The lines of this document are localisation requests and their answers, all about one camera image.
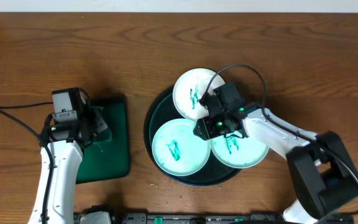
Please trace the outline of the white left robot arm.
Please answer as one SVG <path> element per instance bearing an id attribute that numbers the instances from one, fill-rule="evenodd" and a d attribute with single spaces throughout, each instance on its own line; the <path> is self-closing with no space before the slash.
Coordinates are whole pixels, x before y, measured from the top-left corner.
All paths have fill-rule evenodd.
<path id="1" fill-rule="evenodd" d="M 96 136 L 91 121 L 44 126 L 40 136 L 42 170 L 29 223 L 73 223 L 79 166 L 87 142 Z"/>

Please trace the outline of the green scrub sponge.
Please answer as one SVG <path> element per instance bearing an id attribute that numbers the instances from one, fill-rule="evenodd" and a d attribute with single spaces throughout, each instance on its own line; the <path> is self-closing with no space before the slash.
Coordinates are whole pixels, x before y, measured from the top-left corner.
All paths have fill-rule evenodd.
<path id="1" fill-rule="evenodd" d="M 93 138 L 93 143 L 108 142 L 112 138 L 111 130 L 109 129 L 105 119 L 103 118 L 103 108 L 99 106 L 92 106 L 91 112 L 94 114 L 94 121 L 96 123 L 96 131 Z"/>

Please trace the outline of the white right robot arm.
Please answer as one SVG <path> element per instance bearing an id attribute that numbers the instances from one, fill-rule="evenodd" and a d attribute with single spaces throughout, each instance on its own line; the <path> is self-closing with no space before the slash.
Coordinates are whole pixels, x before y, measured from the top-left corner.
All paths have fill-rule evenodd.
<path id="1" fill-rule="evenodd" d="M 239 131 L 287 160 L 297 200 L 282 214 L 287 223 L 324 223 L 358 215 L 358 171 L 338 134 L 305 131 L 276 117 L 264 103 L 205 93 L 208 115 L 194 133 L 204 140 Z"/>

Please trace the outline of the white plate top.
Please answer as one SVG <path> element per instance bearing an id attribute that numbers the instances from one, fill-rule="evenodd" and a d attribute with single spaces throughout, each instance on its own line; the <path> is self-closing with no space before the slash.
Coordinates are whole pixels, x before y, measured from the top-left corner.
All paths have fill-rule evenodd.
<path id="1" fill-rule="evenodd" d="M 173 103 L 184 118 L 197 121 L 209 115 L 208 110 L 200 105 L 199 99 L 215 74 L 206 68 L 195 68 L 177 80 L 173 88 Z"/>

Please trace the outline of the white plate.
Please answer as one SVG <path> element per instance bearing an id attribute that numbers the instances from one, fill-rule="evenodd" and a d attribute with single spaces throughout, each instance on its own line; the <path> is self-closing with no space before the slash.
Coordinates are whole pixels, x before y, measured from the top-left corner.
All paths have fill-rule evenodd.
<path id="1" fill-rule="evenodd" d="M 238 131 L 234 134 L 236 136 L 228 134 L 209 140 L 213 154 L 224 165 L 245 169 L 255 166 L 267 155 L 269 147 L 264 143 L 253 138 L 240 138 Z"/>
<path id="2" fill-rule="evenodd" d="M 152 155 L 164 172 L 183 177 L 205 166 L 211 146 L 194 135 L 195 126 L 192 120 L 178 118 L 158 128 L 152 140 Z"/>
<path id="3" fill-rule="evenodd" d="M 195 68 L 177 80 L 173 88 L 173 103 L 184 118 L 197 121 L 209 115 L 208 110 L 200 105 L 199 99 L 215 74 L 206 68 Z"/>

